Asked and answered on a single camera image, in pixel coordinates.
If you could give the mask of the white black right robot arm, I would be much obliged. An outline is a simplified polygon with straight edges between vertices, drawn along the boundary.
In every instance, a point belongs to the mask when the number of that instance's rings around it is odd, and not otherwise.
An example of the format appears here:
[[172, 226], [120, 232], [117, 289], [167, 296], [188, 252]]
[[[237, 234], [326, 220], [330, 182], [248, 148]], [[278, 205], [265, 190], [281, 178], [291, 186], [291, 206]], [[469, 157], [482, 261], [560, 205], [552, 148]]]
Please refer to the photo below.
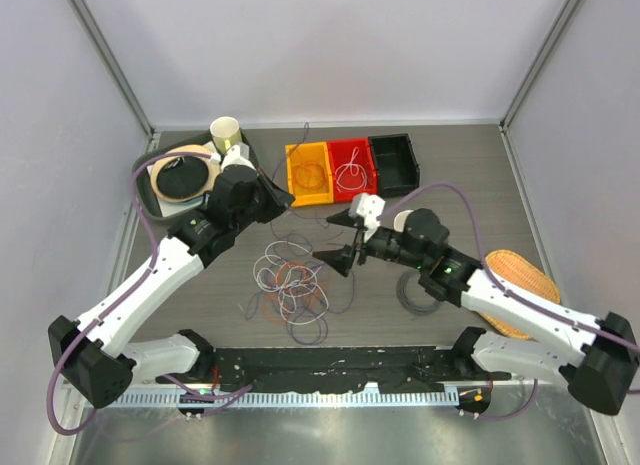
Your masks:
[[543, 299], [448, 243], [449, 231], [429, 209], [409, 212], [401, 230], [344, 210], [333, 224], [355, 229], [351, 244], [315, 252], [343, 276], [369, 258], [412, 268], [439, 302], [488, 315], [528, 335], [527, 340], [489, 331], [464, 332], [451, 356], [465, 380], [504, 372], [567, 388], [582, 405], [617, 415], [639, 370], [639, 347], [630, 322], [610, 312], [599, 318]]

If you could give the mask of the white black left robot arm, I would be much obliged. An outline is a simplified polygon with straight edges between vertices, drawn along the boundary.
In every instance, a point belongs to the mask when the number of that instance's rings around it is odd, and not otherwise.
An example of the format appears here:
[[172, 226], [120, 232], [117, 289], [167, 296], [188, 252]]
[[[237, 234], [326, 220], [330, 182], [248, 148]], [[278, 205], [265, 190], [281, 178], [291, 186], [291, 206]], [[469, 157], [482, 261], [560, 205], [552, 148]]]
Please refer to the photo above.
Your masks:
[[134, 343], [142, 324], [183, 284], [230, 249], [253, 223], [287, 211], [293, 195], [250, 166], [230, 165], [216, 177], [203, 206], [183, 215], [153, 255], [110, 296], [75, 320], [56, 318], [48, 328], [56, 369], [96, 409], [115, 402], [133, 383], [176, 374], [205, 382], [214, 348], [185, 329]]

